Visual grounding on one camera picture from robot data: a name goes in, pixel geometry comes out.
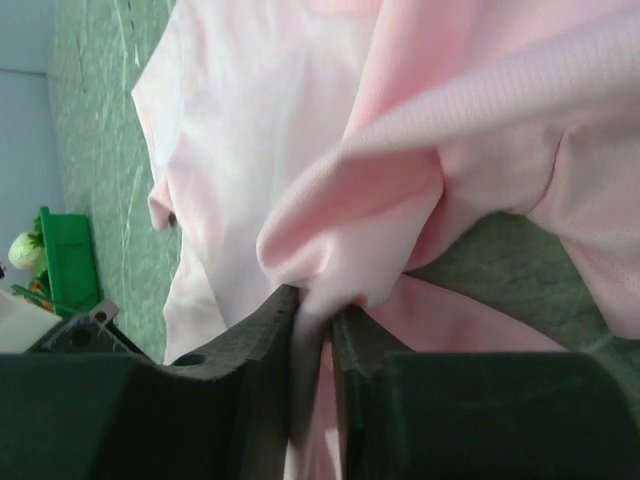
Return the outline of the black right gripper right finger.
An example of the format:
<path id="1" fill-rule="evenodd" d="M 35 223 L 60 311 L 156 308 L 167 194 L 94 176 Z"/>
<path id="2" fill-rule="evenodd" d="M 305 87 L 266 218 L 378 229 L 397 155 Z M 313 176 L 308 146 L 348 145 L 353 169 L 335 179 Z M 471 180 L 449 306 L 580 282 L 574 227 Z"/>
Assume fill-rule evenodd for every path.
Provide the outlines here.
<path id="1" fill-rule="evenodd" d="M 635 479 L 639 431 L 575 353 L 418 353 L 351 307 L 331 331 L 346 479 Z"/>

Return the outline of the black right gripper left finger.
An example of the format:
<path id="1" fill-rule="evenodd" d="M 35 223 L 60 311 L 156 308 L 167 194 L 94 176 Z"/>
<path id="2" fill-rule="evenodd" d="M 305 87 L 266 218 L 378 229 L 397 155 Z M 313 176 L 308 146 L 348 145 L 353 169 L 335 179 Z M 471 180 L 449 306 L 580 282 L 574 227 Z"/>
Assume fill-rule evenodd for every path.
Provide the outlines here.
<path id="1" fill-rule="evenodd" d="M 28 353 L 63 319 L 1 298 L 5 479 L 280 479 L 296 289 L 168 366 L 132 353 Z"/>

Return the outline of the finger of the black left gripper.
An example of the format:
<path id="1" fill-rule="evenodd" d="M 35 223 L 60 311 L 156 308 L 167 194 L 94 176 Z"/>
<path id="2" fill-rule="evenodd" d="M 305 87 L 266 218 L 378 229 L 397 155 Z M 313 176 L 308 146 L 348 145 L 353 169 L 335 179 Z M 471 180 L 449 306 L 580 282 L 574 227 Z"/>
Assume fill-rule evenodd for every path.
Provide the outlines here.
<path id="1" fill-rule="evenodd" d="M 143 354 L 115 324 L 119 307 L 102 300 L 90 312 L 63 319 L 47 331 L 28 353 Z"/>

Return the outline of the pink t-shirt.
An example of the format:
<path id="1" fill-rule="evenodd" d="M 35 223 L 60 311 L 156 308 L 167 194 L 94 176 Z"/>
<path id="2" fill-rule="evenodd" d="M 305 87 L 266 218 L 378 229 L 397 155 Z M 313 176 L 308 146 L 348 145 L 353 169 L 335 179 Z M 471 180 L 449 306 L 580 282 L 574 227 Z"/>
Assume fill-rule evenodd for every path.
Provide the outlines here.
<path id="1" fill-rule="evenodd" d="M 433 351 L 552 350 L 411 277 L 482 217 L 556 235 L 639 336 L 635 1 L 179 1 L 132 90 L 152 224 L 182 229 L 165 359 L 299 287 L 289 479 L 332 479 L 324 328 L 357 304 Z"/>

